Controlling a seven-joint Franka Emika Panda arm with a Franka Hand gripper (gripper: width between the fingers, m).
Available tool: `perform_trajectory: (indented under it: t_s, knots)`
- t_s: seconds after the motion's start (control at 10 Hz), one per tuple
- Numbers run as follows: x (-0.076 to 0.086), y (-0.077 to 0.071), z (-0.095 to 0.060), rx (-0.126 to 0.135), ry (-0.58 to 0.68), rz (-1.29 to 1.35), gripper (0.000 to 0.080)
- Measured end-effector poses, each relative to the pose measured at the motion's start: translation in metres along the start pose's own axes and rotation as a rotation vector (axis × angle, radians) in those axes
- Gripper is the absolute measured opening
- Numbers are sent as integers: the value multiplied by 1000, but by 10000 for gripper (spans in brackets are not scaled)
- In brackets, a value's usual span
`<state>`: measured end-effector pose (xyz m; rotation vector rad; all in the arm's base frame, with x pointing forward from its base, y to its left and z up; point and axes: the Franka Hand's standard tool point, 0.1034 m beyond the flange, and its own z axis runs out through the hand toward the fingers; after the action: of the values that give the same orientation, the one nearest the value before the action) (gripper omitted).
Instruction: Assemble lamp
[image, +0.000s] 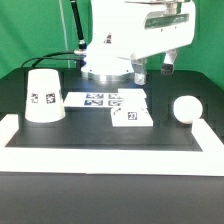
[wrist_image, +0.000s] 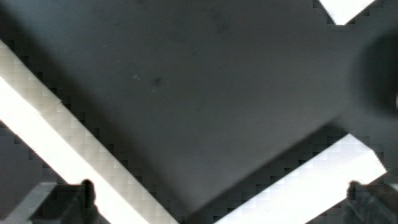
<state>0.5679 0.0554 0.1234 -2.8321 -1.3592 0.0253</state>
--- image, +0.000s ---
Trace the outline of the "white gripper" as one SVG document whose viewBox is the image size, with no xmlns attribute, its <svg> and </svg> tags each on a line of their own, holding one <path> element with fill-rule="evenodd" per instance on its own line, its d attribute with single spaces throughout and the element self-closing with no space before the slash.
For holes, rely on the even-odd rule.
<svg viewBox="0 0 224 224">
<path fill-rule="evenodd" d="M 146 60 L 165 52 L 163 75 L 174 72 L 179 48 L 190 45 L 195 32 L 193 0 L 125 0 L 124 58 L 134 60 L 134 82 L 146 83 Z"/>
</svg>

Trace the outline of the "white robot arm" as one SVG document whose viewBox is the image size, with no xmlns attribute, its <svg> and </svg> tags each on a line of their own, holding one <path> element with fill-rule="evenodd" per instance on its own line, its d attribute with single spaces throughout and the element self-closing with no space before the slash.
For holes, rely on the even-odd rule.
<svg viewBox="0 0 224 224">
<path fill-rule="evenodd" d="M 81 68 L 87 79 L 143 85 L 147 59 L 161 53 L 161 73 L 170 75 L 178 49 L 194 38 L 193 0 L 91 0 L 91 8 L 92 41 Z"/>
</svg>

